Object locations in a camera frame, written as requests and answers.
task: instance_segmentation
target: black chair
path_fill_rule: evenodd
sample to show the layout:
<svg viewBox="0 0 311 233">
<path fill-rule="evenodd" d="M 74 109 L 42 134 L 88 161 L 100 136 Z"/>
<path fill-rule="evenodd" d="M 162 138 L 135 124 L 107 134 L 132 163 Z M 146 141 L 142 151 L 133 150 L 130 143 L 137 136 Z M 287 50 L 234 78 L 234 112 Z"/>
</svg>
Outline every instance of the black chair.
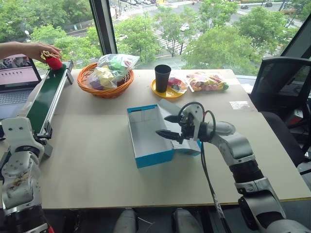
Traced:
<svg viewBox="0 0 311 233">
<path fill-rule="evenodd" d="M 303 110 L 304 119 L 299 124 L 307 124 L 310 129 L 311 114 L 307 105 L 311 89 L 310 74 L 311 61 L 308 59 L 263 58 L 250 95 L 252 102 L 263 114 L 295 166 L 310 161 L 305 157 L 310 147 L 310 134 L 301 148 L 283 120 L 294 109 L 300 108 Z"/>
</svg>

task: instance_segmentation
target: laptop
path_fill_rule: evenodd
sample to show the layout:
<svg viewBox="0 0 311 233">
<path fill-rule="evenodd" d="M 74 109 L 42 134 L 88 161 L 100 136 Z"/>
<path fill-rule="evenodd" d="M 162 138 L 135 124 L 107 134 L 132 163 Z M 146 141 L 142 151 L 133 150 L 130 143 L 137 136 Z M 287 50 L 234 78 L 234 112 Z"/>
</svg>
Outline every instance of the laptop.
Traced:
<svg viewBox="0 0 311 233">
<path fill-rule="evenodd" d="M 0 59 L 0 120 L 16 117 L 40 81 L 34 62 L 24 54 Z"/>
</svg>

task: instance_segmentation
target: table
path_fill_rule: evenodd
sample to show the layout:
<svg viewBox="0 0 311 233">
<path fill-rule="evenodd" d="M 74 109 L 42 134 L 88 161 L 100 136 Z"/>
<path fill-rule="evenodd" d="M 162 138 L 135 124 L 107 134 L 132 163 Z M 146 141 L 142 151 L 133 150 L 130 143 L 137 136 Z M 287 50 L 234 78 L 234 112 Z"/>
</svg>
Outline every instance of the table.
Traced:
<svg viewBox="0 0 311 233">
<path fill-rule="evenodd" d="M 234 124 L 248 138 L 259 167 L 281 200 L 310 198 L 310 190 L 233 72 L 218 72 L 232 84 L 226 92 L 188 90 L 174 102 L 182 106 L 199 101 L 214 112 L 217 121 Z M 64 88 L 52 120 L 53 154 L 40 166 L 43 208 L 213 204 L 199 156 L 176 154 L 168 163 L 136 167 L 126 108 L 160 100 L 150 88 L 153 78 L 153 70 L 135 70 L 133 83 L 112 100 L 94 97 L 76 82 Z M 249 107 L 233 110 L 229 101 L 248 101 Z M 0 145 L 0 152 L 4 150 L 5 145 Z M 219 202 L 236 203 L 240 195 L 221 154 L 211 144 L 205 144 L 205 151 Z"/>
</svg>

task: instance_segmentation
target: blue box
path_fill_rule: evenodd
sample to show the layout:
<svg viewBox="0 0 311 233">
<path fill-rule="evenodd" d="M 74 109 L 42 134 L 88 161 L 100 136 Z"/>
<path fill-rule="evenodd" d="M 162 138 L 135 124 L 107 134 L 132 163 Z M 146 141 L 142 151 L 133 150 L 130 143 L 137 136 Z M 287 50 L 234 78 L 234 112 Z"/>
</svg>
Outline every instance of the blue box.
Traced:
<svg viewBox="0 0 311 233">
<path fill-rule="evenodd" d="M 184 140 L 183 144 L 179 144 L 156 134 L 157 130 L 165 129 L 181 133 L 178 124 L 164 120 L 164 117 L 168 115 L 178 114 L 179 110 L 177 105 L 167 100 L 161 100 L 154 105 L 127 109 L 138 168 L 169 162 L 173 159 L 175 151 L 189 155 L 200 154 L 199 143 L 196 141 Z"/>
</svg>

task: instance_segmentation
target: wicker basket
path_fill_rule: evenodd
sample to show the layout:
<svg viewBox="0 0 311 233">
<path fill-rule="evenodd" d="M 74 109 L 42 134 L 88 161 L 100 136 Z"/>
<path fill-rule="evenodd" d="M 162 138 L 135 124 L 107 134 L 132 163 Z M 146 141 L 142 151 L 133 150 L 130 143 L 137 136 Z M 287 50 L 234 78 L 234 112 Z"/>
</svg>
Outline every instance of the wicker basket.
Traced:
<svg viewBox="0 0 311 233">
<path fill-rule="evenodd" d="M 134 80 L 134 73 L 132 70 L 130 70 L 129 73 L 125 75 L 125 77 L 120 82 L 117 83 L 117 88 L 102 91 L 89 88 L 86 85 L 87 79 L 88 76 L 94 71 L 96 66 L 97 63 L 92 63 L 84 67 L 78 75 L 77 83 L 82 90 L 91 93 L 97 97 L 107 99 L 118 97 L 129 87 L 129 85 Z"/>
</svg>

